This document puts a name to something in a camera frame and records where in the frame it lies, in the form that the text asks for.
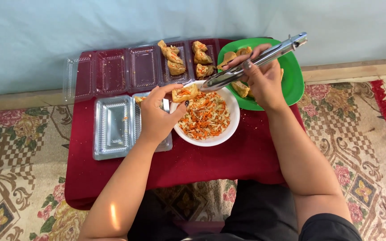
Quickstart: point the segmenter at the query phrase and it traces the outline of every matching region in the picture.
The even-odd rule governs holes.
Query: white bowl
[[[200,88],[203,82],[205,82],[205,80],[198,80],[193,83],[187,84],[185,86],[196,84],[196,86]],[[227,126],[227,129],[225,129],[223,133],[220,134],[219,136],[211,137],[205,140],[195,140],[188,137],[186,134],[184,134],[183,130],[178,126],[178,123],[177,123],[174,126],[174,129],[182,139],[197,146],[215,146],[225,142],[233,135],[233,133],[235,133],[236,128],[238,128],[239,119],[241,117],[238,102],[236,101],[236,98],[232,94],[232,92],[228,90],[226,87],[224,87],[221,90],[217,90],[217,93],[226,101],[226,106],[230,112],[230,124]],[[172,102],[169,107],[169,112],[170,113],[174,112],[178,107],[178,105],[179,103]]]

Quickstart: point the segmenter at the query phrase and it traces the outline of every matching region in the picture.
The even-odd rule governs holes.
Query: fingernail
[[[249,70],[252,65],[253,63],[251,63],[250,59],[247,59],[242,63],[242,68]]]

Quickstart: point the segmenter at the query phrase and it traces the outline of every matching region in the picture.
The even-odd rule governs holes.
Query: sleeve
[[[334,214],[316,214],[310,217],[302,227],[299,241],[361,241],[361,236],[354,225],[343,217]]]

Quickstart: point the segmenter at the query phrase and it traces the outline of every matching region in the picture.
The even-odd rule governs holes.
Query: person
[[[141,103],[140,137],[98,196],[78,240],[361,240],[333,168],[284,100],[278,61],[263,66],[250,61],[269,47],[257,46],[224,69],[242,63],[243,81],[268,115],[289,188],[238,180],[236,200],[221,233],[188,236],[165,216],[156,197],[145,192],[154,150],[186,112],[184,104],[172,114],[159,108],[165,94],[182,85],[156,87]]]

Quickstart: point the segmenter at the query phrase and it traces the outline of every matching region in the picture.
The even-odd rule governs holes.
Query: hand
[[[256,58],[261,52],[270,47],[270,44],[261,44],[254,48],[251,55],[238,56],[223,67],[223,70],[227,70],[242,63],[245,76],[241,81],[248,83],[257,104],[263,107],[265,111],[277,110],[287,105],[282,95],[281,67],[278,60],[260,67],[250,61],[250,59]]]
[[[182,87],[181,84],[156,86],[141,102],[141,134],[139,139],[158,145],[168,136],[175,124],[184,116],[187,108],[183,102],[172,114],[169,114],[159,106],[166,93]]]

